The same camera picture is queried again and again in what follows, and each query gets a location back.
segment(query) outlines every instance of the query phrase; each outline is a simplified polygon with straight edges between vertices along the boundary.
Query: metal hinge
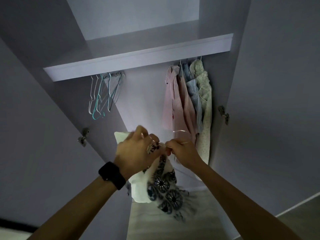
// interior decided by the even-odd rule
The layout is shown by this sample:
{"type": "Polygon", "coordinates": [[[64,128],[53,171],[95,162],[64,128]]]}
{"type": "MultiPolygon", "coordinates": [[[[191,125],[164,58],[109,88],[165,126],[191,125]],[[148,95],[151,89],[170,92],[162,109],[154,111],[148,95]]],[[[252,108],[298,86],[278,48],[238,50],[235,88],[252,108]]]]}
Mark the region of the metal hinge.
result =
{"type": "Polygon", "coordinates": [[[228,113],[226,113],[226,110],[224,109],[224,107],[222,105],[218,107],[218,111],[219,111],[220,115],[222,117],[224,117],[224,122],[226,123],[226,125],[228,125],[230,115],[228,113]]]}
{"type": "Polygon", "coordinates": [[[82,136],[78,138],[79,143],[85,147],[87,145],[87,135],[89,134],[89,128],[82,129],[82,136]]]}

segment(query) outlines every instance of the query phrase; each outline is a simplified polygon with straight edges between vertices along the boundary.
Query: black watch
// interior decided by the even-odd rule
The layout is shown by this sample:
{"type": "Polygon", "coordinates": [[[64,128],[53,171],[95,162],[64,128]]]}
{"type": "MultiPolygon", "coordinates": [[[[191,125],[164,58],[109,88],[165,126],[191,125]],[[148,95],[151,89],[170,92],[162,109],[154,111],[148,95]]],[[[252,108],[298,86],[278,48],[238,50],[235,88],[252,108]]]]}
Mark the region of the black watch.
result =
{"type": "Polygon", "coordinates": [[[99,169],[99,175],[104,181],[111,181],[118,190],[126,184],[125,178],[121,175],[119,167],[113,162],[107,162],[99,169]]]}

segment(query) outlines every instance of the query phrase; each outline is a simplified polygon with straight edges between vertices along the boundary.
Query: open cabinet door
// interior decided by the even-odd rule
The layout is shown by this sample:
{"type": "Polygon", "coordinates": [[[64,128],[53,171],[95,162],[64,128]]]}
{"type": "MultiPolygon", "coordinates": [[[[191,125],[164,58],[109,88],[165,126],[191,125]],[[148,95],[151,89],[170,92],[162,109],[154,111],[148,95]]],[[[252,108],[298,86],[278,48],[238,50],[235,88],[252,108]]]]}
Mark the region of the open cabinet door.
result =
{"type": "Polygon", "coordinates": [[[226,107],[229,123],[211,162],[274,215],[320,191],[319,4],[252,0],[226,107]]]}
{"type": "MultiPolygon", "coordinates": [[[[0,219],[39,227],[104,161],[0,39],[0,219]]],[[[131,198],[116,192],[81,239],[126,239],[131,198]]]]}

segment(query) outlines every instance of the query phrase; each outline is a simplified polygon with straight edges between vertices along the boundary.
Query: person's left hand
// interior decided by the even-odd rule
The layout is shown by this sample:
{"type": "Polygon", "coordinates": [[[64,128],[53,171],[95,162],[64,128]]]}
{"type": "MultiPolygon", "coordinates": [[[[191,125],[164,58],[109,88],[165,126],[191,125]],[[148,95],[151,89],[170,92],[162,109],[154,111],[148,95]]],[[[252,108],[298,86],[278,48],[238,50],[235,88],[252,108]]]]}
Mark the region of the person's left hand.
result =
{"type": "Polygon", "coordinates": [[[157,157],[166,154],[165,147],[148,154],[147,148],[152,141],[159,142],[159,138],[154,134],[149,135],[146,128],[138,125],[134,132],[118,144],[114,164],[120,168],[126,180],[149,167],[157,157]]]}

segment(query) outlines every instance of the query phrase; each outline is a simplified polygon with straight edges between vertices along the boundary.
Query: person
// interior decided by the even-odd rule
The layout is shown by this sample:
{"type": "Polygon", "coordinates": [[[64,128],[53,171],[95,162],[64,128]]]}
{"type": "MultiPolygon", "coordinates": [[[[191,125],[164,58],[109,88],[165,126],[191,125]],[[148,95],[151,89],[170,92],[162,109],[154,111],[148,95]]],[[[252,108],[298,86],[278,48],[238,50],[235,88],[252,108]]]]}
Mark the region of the person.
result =
{"type": "MultiPolygon", "coordinates": [[[[154,134],[149,135],[144,127],[138,126],[125,141],[118,144],[114,164],[118,166],[126,181],[135,173],[150,166],[160,155],[169,156],[172,153],[208,187],[244,240],[300,239],[289,227],[205,164],[191,141],[172,139],[166,142],[166,148],[147,154],[147,147],[152,141],[159,142],[159,139],[154,134]]],[[[103,180],[101,176],[97,177],[28,239],[79,239],[116,190],[111,181],[103,180]]]]}

